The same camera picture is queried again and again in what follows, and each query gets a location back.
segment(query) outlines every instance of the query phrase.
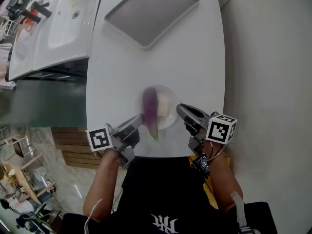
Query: eggplant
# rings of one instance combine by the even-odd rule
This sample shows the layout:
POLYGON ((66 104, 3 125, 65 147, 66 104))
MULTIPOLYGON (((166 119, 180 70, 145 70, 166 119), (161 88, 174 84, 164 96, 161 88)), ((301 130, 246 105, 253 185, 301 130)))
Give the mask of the eggplant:
POLYGON ((157 110, 158 97, 157 91, 153 87, 148 87, 143 92, 143 119, 147 126, 150 135, 155 141, 158 141, 158 126, 157 126, 157 110))

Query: floor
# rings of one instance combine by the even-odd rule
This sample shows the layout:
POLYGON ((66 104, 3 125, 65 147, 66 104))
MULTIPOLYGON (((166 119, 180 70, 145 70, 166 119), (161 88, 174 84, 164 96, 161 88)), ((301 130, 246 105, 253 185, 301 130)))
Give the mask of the floor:
MULTIPOLYGON (((56 211, 59 209, 60 204, 65 212, 82 214, 83 202, 92 185, 96 170, 66 166, 61 150, 55 148, 50 128, 6 128, 0 131, 0 139, 3 139, 3 134, 5 137, 9 137, 22 132, 26 132, 27 135, 31 136, 31 145, 35 148, 34 156, 43 153, 43 157, 35 162, 29 170, 42 165, 47 170, 45 178, 56 182, 57 191, 54 193, 56 201, 51 198, 48 206, 56 211)), ((3 146, 0 158, 7 159, 13 153, 13 148, 3 146)), ((13 165, 21 165, 30 158, 26 156, 22 159, 15 155, 9 161, 13 165)), ((121 185, 125 175, 126 171, 118 171, 114 201, 122 190, 121 185)), ((31 180, 38 188, 44 186, 42 182, 35 178, 31 178, 31 180)), ((114 208, 117 208, 119 200, 120 197, 115 202, 114 208)))

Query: person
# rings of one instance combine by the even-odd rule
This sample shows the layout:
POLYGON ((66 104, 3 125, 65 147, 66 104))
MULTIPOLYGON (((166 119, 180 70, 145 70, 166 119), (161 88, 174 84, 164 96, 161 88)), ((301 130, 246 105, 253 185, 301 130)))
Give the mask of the person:
MULTIPOLYGON (((219 144, 204 143, 207 157, 218 150, 219 144)), ((188 157, 135 157, 117 211, 111 213, 119 163, 116 151, 104 152, 83 215, 65 214, 61 233, 239 233, 231 193, 243 198, 243 192, 223 153, 209 165, 218 210, 210 205, 203 178, 190 166, 188 157)), ((245 216, 255 232, 277 233, 267 203, 245 204, 245 216)))
MULTIPOLYGON (((35 194, 38 194, 42 191, 43 188, 35 190, 35 194)), ((46 202, 49 198, 52 197, 52 194, 49 192, 44 192, 38 197, 41 203, 46 202)), ((0 204, 4 209, 12 209, 13 211, 19 214, 31 214, 34 213, 37 208, 40 206, 33 199, 30 198, 30 195, 24 195, 20 192, 16 192, 14 196, 10 197, 8 200, 1 199, 0 204)))

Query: white table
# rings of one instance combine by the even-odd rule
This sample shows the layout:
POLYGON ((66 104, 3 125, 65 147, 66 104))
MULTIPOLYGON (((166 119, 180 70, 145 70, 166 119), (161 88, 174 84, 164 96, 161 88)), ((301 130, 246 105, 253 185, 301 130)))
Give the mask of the white table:
MULTIPOLYGON (((118 126, 137 114, 136 100, 148 86, 164 85, 180 101, 208 114, 222 113, 225 53, 218 0, 200 0, 151 50, 142 50, 104 22, 104 16, 122 0, 102 0, 95 23, 87 77, 88 129, 105 123, 118 126)), ((190 138, 178 117, 159 131, 155 142, 144 126, 139 129, 136 156, 193 155, 190 138)))

